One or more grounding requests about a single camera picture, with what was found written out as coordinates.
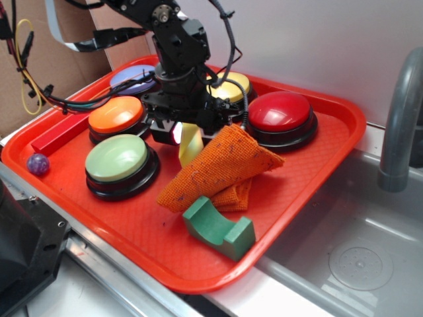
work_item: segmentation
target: green button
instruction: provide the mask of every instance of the green button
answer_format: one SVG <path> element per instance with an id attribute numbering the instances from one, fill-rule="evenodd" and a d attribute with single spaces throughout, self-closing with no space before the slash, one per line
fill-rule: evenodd
<path id="1" fill-rule="evenodd" d="M 110 137 L 91 150 L 85 169 L 99 182 L 115 182 L 133 174 L 147 158 L 147 147 L 136 135 Z"/>

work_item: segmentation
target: sink basin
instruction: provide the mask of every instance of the sink basin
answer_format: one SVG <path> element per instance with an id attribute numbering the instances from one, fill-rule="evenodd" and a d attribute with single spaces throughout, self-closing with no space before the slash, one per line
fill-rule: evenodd
<path id="1" fill-rule="evenodd" d="M 257 268 L 335 316 L 421 316 L 423 173 L 390 194 L 378 164 L 354 150 Z"/>

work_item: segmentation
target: purple ball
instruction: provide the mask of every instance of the purple ball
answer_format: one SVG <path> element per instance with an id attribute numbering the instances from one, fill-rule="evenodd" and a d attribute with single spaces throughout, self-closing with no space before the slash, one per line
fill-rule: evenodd
<path id="1" fill-rule="evenodd" d="M 26 167 L 32 174 L 41 176 L 47 173 L 50 168 L 50 162 L 46 155 L 36 153 L 28 158 Z"/>

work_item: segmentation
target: orange button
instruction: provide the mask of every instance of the orange button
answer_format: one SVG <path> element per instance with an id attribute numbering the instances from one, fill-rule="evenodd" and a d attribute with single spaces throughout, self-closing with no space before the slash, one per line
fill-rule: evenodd
<path id="1" fill-rule="evenodd" d="M 138 98 L 120 96 L 91 112 L 88 123 L 98 133 L 116 133 L 136 123 L 142 114 L 143 107 Z"/>

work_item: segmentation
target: red tray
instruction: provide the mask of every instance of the red tray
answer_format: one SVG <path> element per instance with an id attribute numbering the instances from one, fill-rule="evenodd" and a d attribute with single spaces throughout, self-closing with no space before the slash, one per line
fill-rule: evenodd
<path id="1" fill-rule="evenodd" d="M 87 100 L 106 88 L 114 74 L 131 65 L 156 65 L 148 56 L 128 63 L 78 92 L 74 100 Z M 198 294 L 214 291 L 245 274 L 276 237 L 299 213 L 322 183 L 354 148 L 365 131 L 366 121 L 351 102 L 309 90 L 248 76 L 258 95 L 288 90 L 305 96 L 318 119 L 316 138 L 306 147 L 283 154 L 284 167 L 256 176 L 250 191 L 249 210 L 226 213 L 254 223 L 257 241 L 234 262 L 191 237 L 181 214 L 158 206 L 159 192 L 180 170 L 178 148 L 148 138 L 161 160 L 158 179 L 145 192 L 120 202 L 98 200 L 85 185 L 85 157 L 93 145 L 85 129 L 50 154 L 50 171 L 37 177 L 26 169 L 34 153 L 31 143 L 66 117 L 51 111 L 16 134 L 2 152 L 2 161 L 38 188 L 135 264 L 174 291 Z"/>

